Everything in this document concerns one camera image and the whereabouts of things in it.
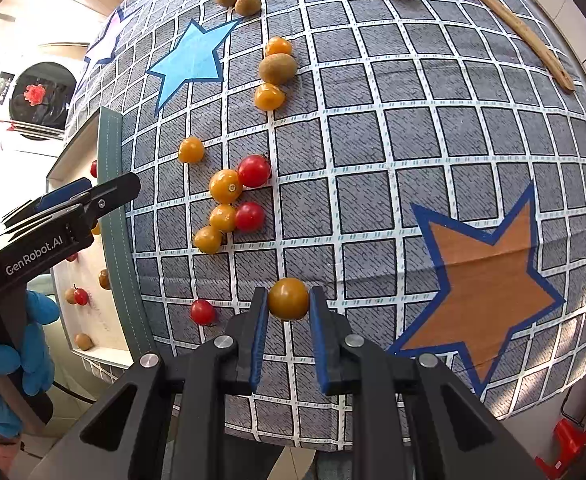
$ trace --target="gray checkered fabric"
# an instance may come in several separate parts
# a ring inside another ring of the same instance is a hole
[[[411,203],[491,229],[533,180],[536,266],[566,302],[513,335],[481,399],[508,416],[586,373],[586,82],[531,0],[501,1],[558,55],[575,93],[478,0],[262,0],[219,47],[224,81],[184,85],[156,116],[160,79],[145,70],[190,19],[212,28],[235,16],[214,0],[122,4],[141,10],[117,59],[74,98],[66,135],[100,105],[124,116],[123,165],[142,183],[126,208],[130,240],[165,355],[219,334],[254,287],[287,275],[322,285],[356,332],[388,348],[439,288]],[[264,113],[252,97],[272,36],[292,41],[300,70],[285,105]],[[200,164],[177,161],[188,135],[204,140]],[[201,254],[192,238],[214,206],[209,177],[249,153],[273,166],[243,194],[265,208],[265,226]],[[193,298],[214,303],[217,326],[191,322]],[[257,394],[228,397],[227,430],[349,449],[351,403],[319,393],[307,320],[271,318],[264,358]],[[457,354],[442,359],[470,384]]]

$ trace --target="red cherry tomato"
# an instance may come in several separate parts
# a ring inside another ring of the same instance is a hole
[[[89,294],[83,288],[76,288],[74,292],[75,303],[85,305],[89,302]]]
[[[249,155],[237,167],[237,176],[243,186],[260,187],[271,176],[271,165],[262,155]]]
[[[191,304],[191,319],[198,325],[210,325],[215,322],[215,309],[207,300],[195,300]]]
[[[255,202],[240,204],[235,213],[235,227],[240,231],[257,231],[264,225],[264,209]]]

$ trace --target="yellow cherry tomato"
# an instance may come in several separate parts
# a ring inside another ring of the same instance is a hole
[[[235,209],[228,204],[220,204],[211,211],[209,224],[223,233],[230,233],[235,229]]]
[[[220,170],[209,180],[209,191],[220,204],[235,202],[242,193],[242,184],[235,170]]]
[[[290,41],[285,40],[279,36],[273,36],[264,47],[264,53],[267,56],[271,54],[289,54],[293,52],[293,45]]]
[[[198,137],[186,137],[180,142],[177,158],[184,164],[195,164],[204,157],[204,145]]]
[[[284,104],[286,95],[271,83],[262,83],[255,89],[253,104],[263,112],[272,112]]]
[[[308,291],[297,278],[282,278],[269,291],[269,311],[284,321],[302,319],[308,312]]]
[[[222,243],[222,233],[211,225],[202,227],[193,238],[195,247],[206,254],[215,254]]]

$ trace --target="hand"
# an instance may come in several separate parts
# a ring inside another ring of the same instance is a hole
[[[24,368],[24,392],[34,396],[40,391],[47,391],[53,384],[55,366],[44,340],[42,325],[59,318],[59,307],[43,294],[27,290],[26,314],[30,323],[24,330],[20,351],[0,345],[0,376],[8,375],[21,366]],[[22,422],[0,397],[0,435],[11,438],[21,431]]]

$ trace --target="blue star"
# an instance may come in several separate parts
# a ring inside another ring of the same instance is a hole
[[[241,20],[223,23],[209,30],[191,20],[175,48],[146,71],[162,78],[155,115],[184,83],[224,81],[217,47],[224,43]]]

